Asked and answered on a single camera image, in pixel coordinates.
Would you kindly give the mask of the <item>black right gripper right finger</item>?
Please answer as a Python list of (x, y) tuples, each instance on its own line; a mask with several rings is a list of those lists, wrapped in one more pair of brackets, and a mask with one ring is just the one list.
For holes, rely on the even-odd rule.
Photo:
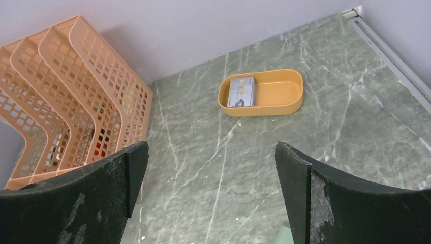
[(284, 142), (275, 162), (294, 243), (430, 243), (430, 189), (378, 184)]

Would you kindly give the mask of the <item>orange plastic file organizer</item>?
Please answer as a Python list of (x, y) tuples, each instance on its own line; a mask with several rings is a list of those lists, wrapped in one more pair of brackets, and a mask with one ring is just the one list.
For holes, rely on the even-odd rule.
[(18, 190), (144, 141), (153, 93), (82, 15), (1, 47), (1, 119), (24, 139)]

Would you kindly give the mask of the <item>yellow oval tray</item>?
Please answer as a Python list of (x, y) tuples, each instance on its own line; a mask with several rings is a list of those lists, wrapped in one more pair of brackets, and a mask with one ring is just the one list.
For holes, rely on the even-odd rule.
[[(230, 83), (233, 79), (253, 77), (256, 84), (256, 105), (228, 107)], [(288, 115), (303, 103), (303, 77), (293, 69), (234, 74), (220, 85), (218, 104), (232, 117)]]

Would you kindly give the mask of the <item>aluminium table edge rail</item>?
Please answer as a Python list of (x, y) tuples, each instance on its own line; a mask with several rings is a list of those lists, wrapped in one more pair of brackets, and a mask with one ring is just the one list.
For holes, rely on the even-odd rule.
[(390, 68), (399, 82), (430, 112), (430, 88), (363, 20), (360, 15), (361, 9), (362, 6), (351, 8), (342, 11), (341, 15)]

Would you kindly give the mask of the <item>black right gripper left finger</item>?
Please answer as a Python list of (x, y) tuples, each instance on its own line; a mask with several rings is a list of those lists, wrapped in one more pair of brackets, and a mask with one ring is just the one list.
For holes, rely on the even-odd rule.
[(147, 142), (1, 191), (1, 243), (120, 243), (146, 172)]

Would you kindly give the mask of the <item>silver VIP card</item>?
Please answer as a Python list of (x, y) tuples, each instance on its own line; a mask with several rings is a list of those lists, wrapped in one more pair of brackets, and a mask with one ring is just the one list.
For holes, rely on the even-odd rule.
[(250, 107), (256, 105), (254, 77), (234, 78), (230, 81), (227, 107)]

